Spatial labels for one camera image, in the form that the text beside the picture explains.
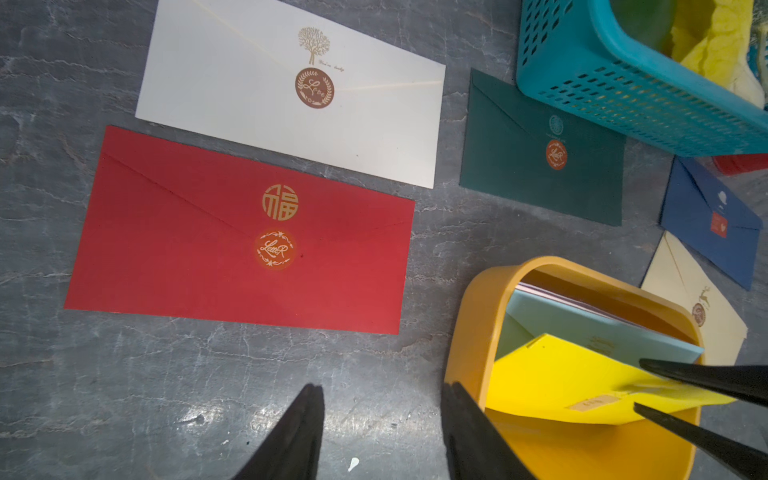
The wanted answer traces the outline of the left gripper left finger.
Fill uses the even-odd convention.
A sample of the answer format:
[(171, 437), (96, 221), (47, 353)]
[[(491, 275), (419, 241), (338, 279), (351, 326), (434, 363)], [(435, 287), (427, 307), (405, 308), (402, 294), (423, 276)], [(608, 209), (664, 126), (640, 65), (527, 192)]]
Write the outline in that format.
[(315, 479), (324, 417), (322, 387), (306, 384), (234, 479)]

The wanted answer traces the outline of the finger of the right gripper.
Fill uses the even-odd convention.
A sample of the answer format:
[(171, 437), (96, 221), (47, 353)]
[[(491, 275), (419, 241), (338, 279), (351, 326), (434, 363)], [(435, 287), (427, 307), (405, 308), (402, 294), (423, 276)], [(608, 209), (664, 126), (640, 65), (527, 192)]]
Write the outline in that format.
[(767, 478), (767, 454), (677, 417), (635, 403), (634, 411), (717, 460), (740, 479)]
[(708, 366), (663, 360), (640, 359), (640, 367), (652, 374), (767, 406), (767, 366)]

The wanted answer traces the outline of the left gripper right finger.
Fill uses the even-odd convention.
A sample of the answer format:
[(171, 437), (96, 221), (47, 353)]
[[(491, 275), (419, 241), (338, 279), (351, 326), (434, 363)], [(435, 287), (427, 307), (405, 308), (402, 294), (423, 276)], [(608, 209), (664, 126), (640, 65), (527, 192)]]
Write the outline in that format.
[(461, 383), (443, 384), (440, 408), (451, 479), (535, 479)]

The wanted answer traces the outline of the yellow envelope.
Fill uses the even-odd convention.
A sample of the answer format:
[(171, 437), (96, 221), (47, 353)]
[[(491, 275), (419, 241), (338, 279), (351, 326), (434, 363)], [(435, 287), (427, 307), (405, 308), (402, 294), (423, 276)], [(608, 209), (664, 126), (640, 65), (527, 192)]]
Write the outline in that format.
[(641, 419), (636, 403), (671, 414), (733, 401), (544, 334), (494, 362), (485, 406), (522, 417), (623, 425)]

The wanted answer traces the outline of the beige envelope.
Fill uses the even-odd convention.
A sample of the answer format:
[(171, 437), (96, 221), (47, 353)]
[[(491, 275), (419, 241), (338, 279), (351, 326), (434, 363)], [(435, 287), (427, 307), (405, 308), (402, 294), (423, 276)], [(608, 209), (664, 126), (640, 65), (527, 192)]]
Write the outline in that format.
[(707, 365), (732, 366), (748, 328), (682, 242), (666, 231), (641, 288), (686, 309), (699, 327)]

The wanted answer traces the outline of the light blue envelope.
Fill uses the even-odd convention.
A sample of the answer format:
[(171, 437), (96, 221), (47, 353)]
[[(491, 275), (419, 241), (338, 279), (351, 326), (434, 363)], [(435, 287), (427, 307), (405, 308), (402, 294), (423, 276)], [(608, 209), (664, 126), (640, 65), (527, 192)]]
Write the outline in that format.
[(495, 358), (544, 334), (634, 367), (643, 358), (692, 364), (704, 353), (700, 346), (649, 328), (637, 328), (514, 290), (506, 306)]

